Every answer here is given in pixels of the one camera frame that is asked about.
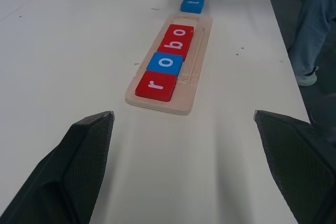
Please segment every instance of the shoe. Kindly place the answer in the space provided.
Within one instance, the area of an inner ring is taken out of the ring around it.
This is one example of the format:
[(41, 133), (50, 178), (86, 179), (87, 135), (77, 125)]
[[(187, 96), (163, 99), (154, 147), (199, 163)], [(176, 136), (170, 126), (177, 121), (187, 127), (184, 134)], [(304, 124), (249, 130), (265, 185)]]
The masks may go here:
[(305, 74), (303, 76), (295, 76), (298, 85), (302, 87), (313, 85), (317, 81), (317, 76), (315, 72), (318, 69), (319, 67), (314, 67), (311, 73)]

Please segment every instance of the wooden tray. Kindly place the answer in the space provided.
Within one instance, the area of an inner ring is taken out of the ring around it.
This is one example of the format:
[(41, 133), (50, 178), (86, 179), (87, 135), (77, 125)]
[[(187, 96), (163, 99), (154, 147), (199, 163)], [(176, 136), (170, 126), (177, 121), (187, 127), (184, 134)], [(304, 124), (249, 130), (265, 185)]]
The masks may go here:
[[(148, 98), (137, 97), (135, 95), (135, 89), (137, 88), (143, 74), (146, 71), (148, 63), (159, 47), (170, 24), (193, 26), (195, 28), (194, 36), (177, 79), (172, 98), (169, 102), (162, 102)], [(126, 101), (132, 105), (148, 109), (159, 110), (178, 115), (188, 115), (193, 106), (211, 26), (212, 18), (210, 17), (193, 16), (190, 14), (178, 14), (170, 16), (164, 23), (151, 49), (148, 51), (146, 57), (139, 66), (135, 77), (129, 85), (126, 91)]]

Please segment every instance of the blue jeans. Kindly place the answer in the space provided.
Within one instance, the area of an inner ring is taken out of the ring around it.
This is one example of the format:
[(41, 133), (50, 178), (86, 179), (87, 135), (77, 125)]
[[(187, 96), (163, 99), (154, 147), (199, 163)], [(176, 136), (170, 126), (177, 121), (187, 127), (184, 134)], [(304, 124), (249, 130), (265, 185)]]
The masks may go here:
[(336, 18), (336, 0), (303, 0), (296, 37), (288, 55), (296, 76), (313, 71)]

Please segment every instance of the table surface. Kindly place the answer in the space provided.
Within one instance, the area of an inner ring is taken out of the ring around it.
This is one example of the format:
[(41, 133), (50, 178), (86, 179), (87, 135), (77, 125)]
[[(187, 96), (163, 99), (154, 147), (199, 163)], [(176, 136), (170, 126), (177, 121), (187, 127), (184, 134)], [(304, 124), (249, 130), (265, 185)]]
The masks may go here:
[(125, 91), (182, 0), (0, 0), (0, 212), (85, 116), (115, 112), (91, 223), (297, 223), (255, 110), (308, 116), (270, 0), (206, 0), (213, 26), (188, 116)]

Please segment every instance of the white letter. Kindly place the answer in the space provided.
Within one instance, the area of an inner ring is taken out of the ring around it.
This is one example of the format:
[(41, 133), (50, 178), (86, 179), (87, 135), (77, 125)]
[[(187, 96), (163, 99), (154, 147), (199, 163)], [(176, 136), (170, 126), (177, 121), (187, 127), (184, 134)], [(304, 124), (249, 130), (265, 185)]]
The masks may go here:
[(159, 65), (161, 67), (170, 67), (172, 64), (173, 64), (173, 61), (171, 59), (168, 59), (168, 58), (163, 58), (163, 59), (159, 60)]
[(154, 81), (150, 81), (149, 84), (148, 84), (148, 87), (150, 87), (150, 88), (154, 88), (154, 89), (163, 89), (162, 86), (155, 85), (155, 84), (154, 84)]
[(164, 45), (164, 47), (170, 47), (170, 48), (175, 48), (175, 49), (181, 49), (183, 44), (178, 41), (172, 41), (169, 43), (169, 45)]
[(177, 35), (177, 36), (183, 36), (185, 35), (185, 31), (184, 30), (181, 30), (181, 29), (177, 29), (173, 32), (174, 35)]

